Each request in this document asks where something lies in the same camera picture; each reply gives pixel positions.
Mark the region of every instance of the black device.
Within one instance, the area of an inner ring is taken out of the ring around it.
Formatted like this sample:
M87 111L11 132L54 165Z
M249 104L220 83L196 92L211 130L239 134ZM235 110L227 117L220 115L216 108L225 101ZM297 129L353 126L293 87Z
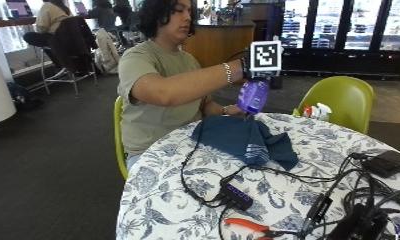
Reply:
M251 196L243 193L243 191L231 184L223 184L219 193L231 199L240 210L245 211L249 207L252 207L253 199Z
M377 240L387 228L388 215L379 209L369 212L357 203L328 235L328 240Z
M361 165L371 173L388 178L400 172L400 152L389 150L364 161Z
M321 222L333 200L320 193L313 205L307 213L307 218L301 228L301 237L307 237L309 229Z

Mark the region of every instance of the refrigerator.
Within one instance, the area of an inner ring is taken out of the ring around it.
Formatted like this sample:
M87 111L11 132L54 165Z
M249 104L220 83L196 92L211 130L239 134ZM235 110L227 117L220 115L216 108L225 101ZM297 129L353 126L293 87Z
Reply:
M287 0L285 72L400 76L400 0Z

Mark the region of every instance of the backpack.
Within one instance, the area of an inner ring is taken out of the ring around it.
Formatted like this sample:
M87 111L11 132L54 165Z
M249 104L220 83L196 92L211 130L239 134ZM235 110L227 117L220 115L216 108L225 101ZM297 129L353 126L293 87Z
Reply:
M43 104L40 100L23 86L15 82L6 82L11 93L16 110L31 110Z

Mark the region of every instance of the yellow-green chair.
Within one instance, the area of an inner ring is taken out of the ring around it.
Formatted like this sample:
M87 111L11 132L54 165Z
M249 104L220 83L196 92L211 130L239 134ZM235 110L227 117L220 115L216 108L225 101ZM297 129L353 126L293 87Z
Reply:
M312 86L296 110L301 114L305 104L316 106L321 102L332 109L331 123L368 134L373 97L373 88L365 81L335 76Z
M122 106L123 106L123 98L119 96L115 102L115 112L114 112L114 120L115 120L115 144L116 144L116 155L118 155L118 163L122 172L122 176L124 179L128 178L128 170L126 168L126 154L124 148L122 144Z

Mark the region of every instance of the blue and white tablecloth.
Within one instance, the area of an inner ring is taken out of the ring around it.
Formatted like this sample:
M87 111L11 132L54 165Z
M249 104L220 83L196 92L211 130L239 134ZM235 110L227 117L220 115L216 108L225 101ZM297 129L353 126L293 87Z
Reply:
M300 159L291 173L297 175L333 177L349 153L377 155L393 149L367 135L319 120L275 113L261 113L256 119L267 124L273 135L288 132ZM219 239L219 224L225 239L261 236L244 227L219 223L224 207L208 208L184 192L182 162L195 147L189 136L196 124L188 124L160 139L134 165L120 202L118 240ZM219 192L220 179L241 166L240 160L200 144L184 169L186 182L205 200L211 200ZM283 170L276 163L267 166ZM341 198L353 189L356 180L357 175L352 174L340 182L332 194L328 222L345 215ZM385 183L400 189L400 174L385 179ZM317 195L328 190L332 182L303 183L281 174L244 169L231 184L255 199L255 203L245 212L229 210L227 217L248 219L273 230L297 231ZM320 228L307 239L317 239L321 233ZM277 239L295 237L285 235Z

